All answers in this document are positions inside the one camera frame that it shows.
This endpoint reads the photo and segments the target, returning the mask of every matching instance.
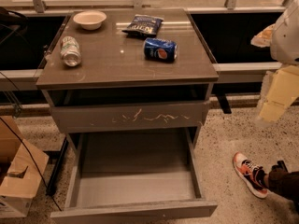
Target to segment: sneaker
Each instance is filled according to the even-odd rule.
[[[237,152],[233,158],[235,171],[249,187],[249,190],[258,198],[265,198],[268,195],[268,189],[256,180],[256,175],[262,166],[258,166],[250,161],[245,155]]]

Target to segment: speckled floor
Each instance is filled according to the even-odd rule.
[[[293,203],[274,193],[265,200],[254,197],[246,185],[236,175],[232,157],[237,151],[244,152],[266,171],[277,160],[283,159],[289,170],[299,169],[299,132],[297,114],[299,106],[293,106],[274,126],[260,129],[254,125],[254,107],[232,105],[233,113],[225,115],[215,105],[208,113],[206,125],[200,132],[195,149],[200,170],[202,191],[207,200],[217,201],[218,207],[211,217],[169,220],[155,224],[295,224],[299,215]],[[49,116],[20,117],[16,119],[26,139],[43,150],[58,150],[64,140]],[[64,208],[74,152],[68,149],[61,174],[58,177],[56,202]],[[53,164],[49,164],[44,174],[46,180]],[[50,213],[58,211],[45,187],[40,186],[26,218],[0,219],[1,224],[50,224]]]

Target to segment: open drawer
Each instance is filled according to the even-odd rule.
[[[210,217],[187,129],[83,133],[56,223]]]

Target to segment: white bowl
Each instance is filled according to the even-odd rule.
[[[83,29],[95,30],[101,27],[106,18],[106,14],[101,11],[82,11],[75,15],[74,22],[80,24]]]

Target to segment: pepsi can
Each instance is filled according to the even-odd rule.
[[[177,43],[158,38],[147,38],[144,42],[146,58],[173,62],[177,58]]]

